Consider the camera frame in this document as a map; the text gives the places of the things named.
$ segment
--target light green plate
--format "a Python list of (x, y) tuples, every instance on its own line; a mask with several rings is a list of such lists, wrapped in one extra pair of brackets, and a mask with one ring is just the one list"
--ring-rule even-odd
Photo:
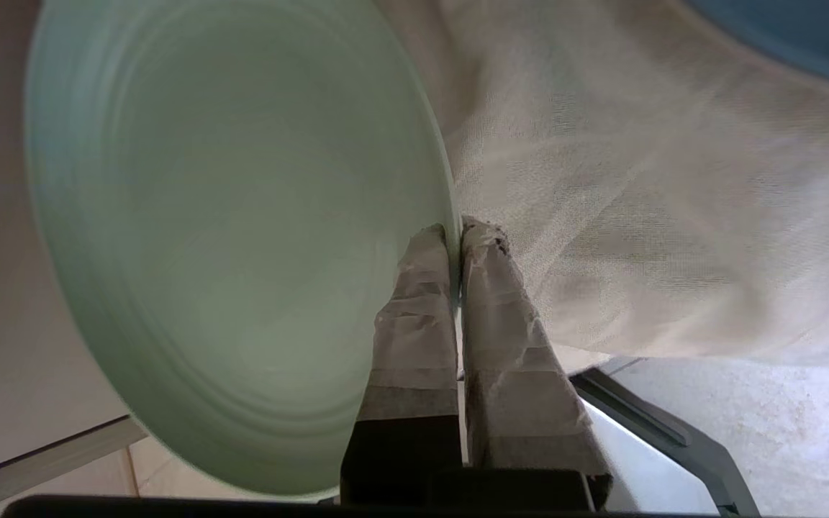
[(26, 91), (37, 222), (79, 330), (181, 458), (333, 491), (408, 239), (457, 265), (414, 69), (359, 0), (49, 0)]

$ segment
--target ceramic plate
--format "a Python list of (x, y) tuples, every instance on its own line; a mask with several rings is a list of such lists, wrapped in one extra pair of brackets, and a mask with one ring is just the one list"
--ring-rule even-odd
[(49, 0), (26, 125), (63, 294), (142, 425), (240, 488), (333, 492), (395, 265), (421, 227), (458, 236), (379, 11)]

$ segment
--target white fabric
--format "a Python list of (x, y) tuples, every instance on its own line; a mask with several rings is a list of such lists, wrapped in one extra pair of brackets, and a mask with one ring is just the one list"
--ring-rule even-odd
[(607, 354), (829, 364), (829, 88), (678, 4), (380, 5), (461, 210), (509, 234), (566, 370)]

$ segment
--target white cloth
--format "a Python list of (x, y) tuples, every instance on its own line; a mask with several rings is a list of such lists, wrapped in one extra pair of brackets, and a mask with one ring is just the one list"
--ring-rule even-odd
[(675, 3), (379, 6), (425, 80), (461, 210), (509, 234), (566, 370), (829, 364), (829, 86)]

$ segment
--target plate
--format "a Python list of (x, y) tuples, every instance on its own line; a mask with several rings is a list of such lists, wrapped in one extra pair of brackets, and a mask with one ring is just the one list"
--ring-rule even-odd
[(417, 74), (359, 0), (49, 0), (26, 85), (37, 225), (92, 355), (195, 468), (336, 492), (373, 319), (458, 217)]

